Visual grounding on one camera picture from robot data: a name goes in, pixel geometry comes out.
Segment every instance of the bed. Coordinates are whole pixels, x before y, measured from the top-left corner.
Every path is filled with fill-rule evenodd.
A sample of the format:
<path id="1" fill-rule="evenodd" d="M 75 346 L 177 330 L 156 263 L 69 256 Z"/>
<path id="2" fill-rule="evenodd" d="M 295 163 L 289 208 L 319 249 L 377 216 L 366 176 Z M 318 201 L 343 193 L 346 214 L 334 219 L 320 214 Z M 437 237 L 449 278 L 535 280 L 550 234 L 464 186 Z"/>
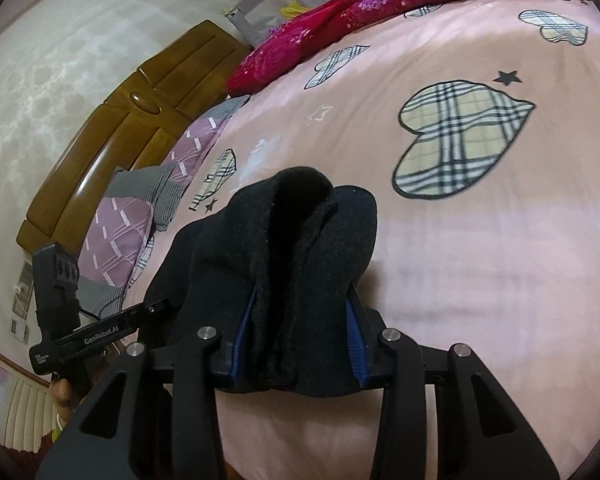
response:
<path id="1" fill-rule="evenodd" d="M 80 253 L 117 166 L 160 164 L 187 127 L 226 97 L 226 80 L 248 48 L 210 21 L 148 59 L 99 105 L 35 195 L 18 245 L 50 240 Z"/>
<path id="2" fill-rule="evenodd" d="M 313 166 L 335 185 L 365 187 L 378 202 L 376 252 L 359 284 L 363 301 L 421 344 L 467 341 L 528 418 L 560 476 L 600 478 L 600 137 L 576 135 L 600 136 L 598 9 L 600 0 L 418 7 L 346 35 L 274 78 L 209 151 L 173 221 L 155 235 L 125 306 L 142 301 L 181 227 L 217 212 L 241 187 L 289 166 Z M 552 16 L 566 20 L 541 19 Z M 565 23 L 570 32 L 555 34 L 551 25 Z M 238 47 L 234 67 L 246 54 Z M 159 84 L 149 81 L 157 102 Z M 225 95 L 220 77 L 209 81 L 216 91 L 205 92 L 198 114 Z M 505 138 L 472 139 L 467 156 L 486 165 L 469 164 L 448 181 L 433 160 L 440 141 L 427 138 L 427 118 L 440 112 L 425 107 L 461 108 L 464 94 L 479 97 L 472 112 L 484 111 L 476 103 L 487 100 L 507 111 L 499 119 Z M 128 98 L 124 105 L 110 99 L 106 110 L 128 113 Z M 150 124 L 152 136 L 163 128 L 162 138 L 169 135 L 166 123 Z M 85 149 L 82 137 L 41 190 L 47 201 L 61 192 L 64 205 L 46 214 L 36 197 L 27 213 L 18 238 L 26 250 L 53 239 L 78 252 L 114 167 L 149 166 L 168 152 L 161 144 L 151 158 L 143 141 L 98 173 L 90 165 L 100 148 L 92 147 L 64 186 L 62 162 Z M 435 178 L 427 173 L 433 168 Z M 211 194 L 209 183 L 218 184 Z M 368 477 L 378 392 L 336 399 L 218 392 L 217 400 L 225 457 L 244 478 Z"/>

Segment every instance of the wall outlet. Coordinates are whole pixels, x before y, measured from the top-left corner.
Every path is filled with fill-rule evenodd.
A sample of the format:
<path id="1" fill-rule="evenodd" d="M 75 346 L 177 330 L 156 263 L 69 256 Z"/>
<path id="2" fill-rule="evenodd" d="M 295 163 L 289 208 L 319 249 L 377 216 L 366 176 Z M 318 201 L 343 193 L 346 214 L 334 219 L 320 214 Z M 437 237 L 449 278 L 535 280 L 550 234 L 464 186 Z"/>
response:
<path id="1" fill-rule="evenodd" d="M 11 317 L 11 335 L 18 341 L 27 343 L 29 339 L 29 327 L 25 321 L 17 316 Z"/>

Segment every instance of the heart pattern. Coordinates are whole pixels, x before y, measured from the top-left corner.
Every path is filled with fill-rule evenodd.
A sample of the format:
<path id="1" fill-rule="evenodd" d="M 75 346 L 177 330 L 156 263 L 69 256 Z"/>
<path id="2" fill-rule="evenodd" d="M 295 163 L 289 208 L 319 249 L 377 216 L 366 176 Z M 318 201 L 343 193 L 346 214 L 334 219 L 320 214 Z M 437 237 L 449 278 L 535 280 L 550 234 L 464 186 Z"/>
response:
<path id="1" fill-rule="evenodd" d="M 309 79 L 307 84 L 304 85 L 304 89 L 308 90 L 309 88 L 313 88 L 314 86 L 324 83 L 349 61 L 368 48 L 369 45 L 353 45 L 343 48 L 342 50 L 337 50 L 333 54 L 329 55 L 315 66 L 314 70 L 316 73 L 311 79 Z"/>
<path id="2" fill-rule="evenodd" d="M 218 160 L 216 160 L 213 168 L 211 168 L 211 172 L 206 176 L 200 191 L 193 197 L 189 209 L 195 211 L 201 202 L 204 202 L 210 196 L 215 195 L 222 187 L 222 184 L 235 173 L 236 168 L 234 150 L 231 148 L 224 150 L 218 157 Z"/>
<path id="3" fill-rule="evenodd" d="M 395 191 L 432 200 L 471 187 L 496 165 L 535 107 L 471 81 L 423 88 L 398 115 L 418 138 L 395 168 Z"/>
<path id="4" fill-rule="evenodd" d="M 540 27 L 540 34 L 551 43 L 568 41 L 573 46 L 587 42 L 589 27 L 548 10 L 524 10 L 518 18 L 525 23 Z"/>
<path id="5" fill-rule="evenodd" d="M 405 18 L 419 18 L 420 16 L 425 16 L 426 14 L 429 14 L 429 13 L 433 12 L 434 10 L 438 10 L 440 7 L 442 7 L 442 4 L 440 4 L 440 5 L 425 5 L 423 7 L 419 7 L 417 9 L 410 10 L 409 12 L 405 12 L 404 17 Z"/>

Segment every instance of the purple pillow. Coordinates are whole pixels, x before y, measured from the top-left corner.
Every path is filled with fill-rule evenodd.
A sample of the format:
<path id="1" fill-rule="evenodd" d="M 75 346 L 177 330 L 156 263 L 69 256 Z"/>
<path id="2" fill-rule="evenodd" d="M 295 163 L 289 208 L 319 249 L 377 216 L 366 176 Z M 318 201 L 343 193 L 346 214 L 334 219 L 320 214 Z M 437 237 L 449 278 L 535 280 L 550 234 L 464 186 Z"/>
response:
<path id="1" fill-rule="evenodd" d="M 205 156 L 222 133 L 226 121 L 213 117 L 196 119 L 182 134 L 161 166 L 174 164 L 169 180 L 187 186 L 192 181 Z"/>
<path id="2" fill-rule="evenodd" d="M 154 208 L 137 198 L 103 198 L 80 251 L 80 275 L 125 286 L 146 246 Z"/>

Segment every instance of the gray pillow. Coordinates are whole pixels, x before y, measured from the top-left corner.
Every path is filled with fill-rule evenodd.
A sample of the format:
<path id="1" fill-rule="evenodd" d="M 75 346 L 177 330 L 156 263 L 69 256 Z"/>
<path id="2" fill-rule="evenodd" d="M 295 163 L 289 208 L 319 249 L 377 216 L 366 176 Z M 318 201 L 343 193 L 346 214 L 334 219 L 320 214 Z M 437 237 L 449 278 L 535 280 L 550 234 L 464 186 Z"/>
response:
<path id="1" fill-rule="evenodd" d="M 80 276 L 75 296 L 80 301 L 80 308 L 82 310 L 90 313 L 92 316 L 103 319 L 122 311 L 125 289 L 122 286 L 97 283 L 89 278 Z"/>
<path id="2" fill-rule="evenodd" d="M 249 100 L 249 97 L 251 96 L 243 95 L 240 97 L 225 99 L 219 105 L 209 108 L 209 110 L 200 115 L 200 117 L 213 117 L 214 119 L 225 121 L 235 114 L 238 109 Z"/>
<path id="3" fill-rule="evenodd" d="M 155 229 L 157 231 L 167 230 L 186 190 L 187 186 L 167 180 L 154 207 L 154 218 L 160 218 L 161 220 L 159 224 L 158 222 L 155 223 Z"/>
<path id="4" fill-rule="evenodd" d="M 111 179 L 107 190 L 104 192 L 105 197 L 109 198 L 124 198 L 133 197 L 139 200 L 144 200 L 154 206 L 154 224 L 156 229 L 164 231 L 169 225 L 171 217 L 167 218 L 170 212 L 165 206 L 158 208 L 157 202 L 160 200 L 160 194 L 164 189 L 174 165 L 168 166 L 150 166 L 142 168 L 142 170 L 125 171 L 122 168 L 117 168 L 116 173 Z"/>

